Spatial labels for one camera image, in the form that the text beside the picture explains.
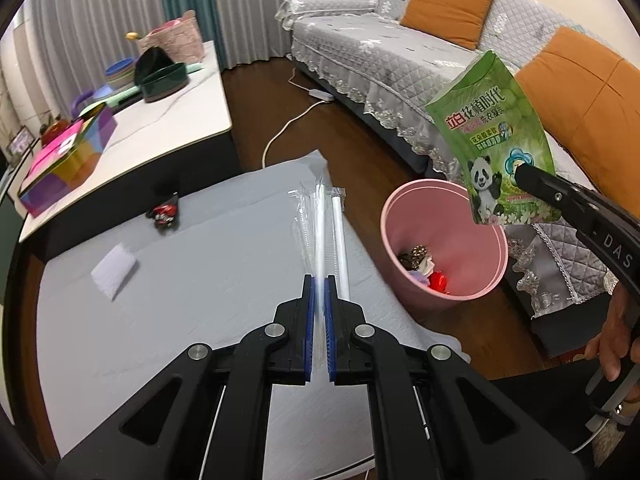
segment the orange pillow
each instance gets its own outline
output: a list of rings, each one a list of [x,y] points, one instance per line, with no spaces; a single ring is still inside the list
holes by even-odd
[[[410,0],[400,25],[475,50],[492,0]]]
[[[600,192],[640,218],[640,70],[561,27],[515,77],[545,130]]]

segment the green package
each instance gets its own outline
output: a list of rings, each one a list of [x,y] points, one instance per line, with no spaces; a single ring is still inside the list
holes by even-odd
[[[516,186],[521,164],[556,174],[540,119],[494,52],[478,56],[427,105],[462,166],[478,224],[553,222],[560,212]]]

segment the white marble tabletop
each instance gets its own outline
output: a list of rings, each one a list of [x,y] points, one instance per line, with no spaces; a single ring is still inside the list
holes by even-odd
[[[216,51],[205,43],[204,69],[175,94],[155,103],[137,102],[115,116],[118,125],[94,172],[82,186],[34,218],[27,216],[20,241],[95,189],[167,153],[231,129]]]

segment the colorful box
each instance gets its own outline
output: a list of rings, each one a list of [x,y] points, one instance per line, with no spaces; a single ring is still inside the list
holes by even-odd
[[[116,121],[106,104],[92,108],[40,152],[20,186],[20,202],[36,217],[81,186],[94,172],[115,131]]]

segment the blue flower graphic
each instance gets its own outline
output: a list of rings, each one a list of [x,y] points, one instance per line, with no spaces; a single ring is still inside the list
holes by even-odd
[[[530,153],[525,153],[520,148],[513,148],[509,158],[504,161],[504,171],[508,173],[514,186],[516,186],[515,173],[521,164],[531,164],[533,166],[533,157]]]

